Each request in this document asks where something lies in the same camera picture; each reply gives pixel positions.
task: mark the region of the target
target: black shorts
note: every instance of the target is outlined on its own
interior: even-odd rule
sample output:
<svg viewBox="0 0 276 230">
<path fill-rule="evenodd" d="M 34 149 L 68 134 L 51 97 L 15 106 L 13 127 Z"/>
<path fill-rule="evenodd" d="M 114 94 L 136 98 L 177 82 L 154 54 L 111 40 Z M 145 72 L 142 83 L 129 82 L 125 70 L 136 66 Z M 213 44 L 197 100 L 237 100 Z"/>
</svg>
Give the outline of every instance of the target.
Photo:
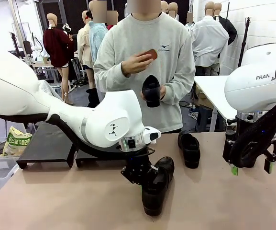
<svg viewBox="0 0 276 230">
<path fill-rule="evenodd" d="M 90 68 L 90 67 L 87 66 L 87 65 L 82 65 L 82 66 L 83 66 L 84 69 L 92 69 L 92 68 Z"/>
</svg>

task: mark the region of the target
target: person's right hand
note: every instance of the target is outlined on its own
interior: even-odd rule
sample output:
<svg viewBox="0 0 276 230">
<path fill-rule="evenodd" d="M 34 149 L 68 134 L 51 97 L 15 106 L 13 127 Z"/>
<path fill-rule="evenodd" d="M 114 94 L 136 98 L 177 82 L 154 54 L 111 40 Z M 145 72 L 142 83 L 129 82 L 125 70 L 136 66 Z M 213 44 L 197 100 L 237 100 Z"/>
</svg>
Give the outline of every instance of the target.
<svg viewBox="0 0 276 230">
<path fill-rule="evenodd" d="M 132 55 L 127 61 L 123 61 L 121 64 L 122 72 L 125 76 L 132 73 L 140 73 L 148 68 L 153 62 L 150 57 L 151 54 L 142 55 L 144 52 Z"/>
</svg>

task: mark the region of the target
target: cardboard box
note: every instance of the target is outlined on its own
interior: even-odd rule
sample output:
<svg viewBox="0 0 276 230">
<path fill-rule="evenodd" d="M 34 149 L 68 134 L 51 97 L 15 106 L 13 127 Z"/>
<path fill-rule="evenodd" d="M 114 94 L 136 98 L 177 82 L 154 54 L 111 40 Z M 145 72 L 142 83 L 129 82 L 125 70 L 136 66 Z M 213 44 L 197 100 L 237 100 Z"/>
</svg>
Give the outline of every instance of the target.
<svg viewBox="0 0 276 230">
<path fill-rule="evenodd" d="M 213 109 L 213 104 L 208 100 L 208 98 L 206 97 L 206 95 L 203 93 L 203 91 L 196 86 L 196 95 L 198 96 L 198 101 L 194 100 L 194 104 L 198 105 L 198 106 L 205 106 L 207 108 Z"/>
</svg>

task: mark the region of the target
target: red garment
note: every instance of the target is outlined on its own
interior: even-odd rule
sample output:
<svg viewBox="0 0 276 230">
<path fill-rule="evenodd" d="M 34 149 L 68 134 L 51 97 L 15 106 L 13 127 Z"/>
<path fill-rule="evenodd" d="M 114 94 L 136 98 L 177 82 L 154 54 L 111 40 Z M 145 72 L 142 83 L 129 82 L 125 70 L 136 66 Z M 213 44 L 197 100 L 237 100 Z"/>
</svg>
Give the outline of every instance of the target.
<svg viewBox="0 0 276 230">
<path fill-rule="evenodd" d="M 53 28 L 45 30 L 43 44 L 51 57 L 51 63 L 54 67 L 63 67 L 74 55 L 73 42 L 60 29 Z"/>
<path fill-rule="evenodd" d="M 108 25 L 107 29 L 110 30 L 114 25 Z"/>
</svg>

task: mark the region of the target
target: beige jacket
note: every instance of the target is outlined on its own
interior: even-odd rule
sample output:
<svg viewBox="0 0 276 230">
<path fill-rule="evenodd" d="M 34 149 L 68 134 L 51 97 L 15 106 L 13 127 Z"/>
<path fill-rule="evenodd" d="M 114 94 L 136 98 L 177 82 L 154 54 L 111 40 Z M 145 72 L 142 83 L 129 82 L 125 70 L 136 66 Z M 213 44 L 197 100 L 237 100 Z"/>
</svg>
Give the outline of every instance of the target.
<svg viewBox="0 0 276 230">
<path fill-rule="evenodd" d="M 89 32 L 90 26 L 86 24 L 83 28 L 81 28 L 77 34 L 77 51 L 79 61 L 83 65 L 87 65 L 90 68 L 93 68 L 93 61 L 90 50 L 89 43 Z"/>
</svg>

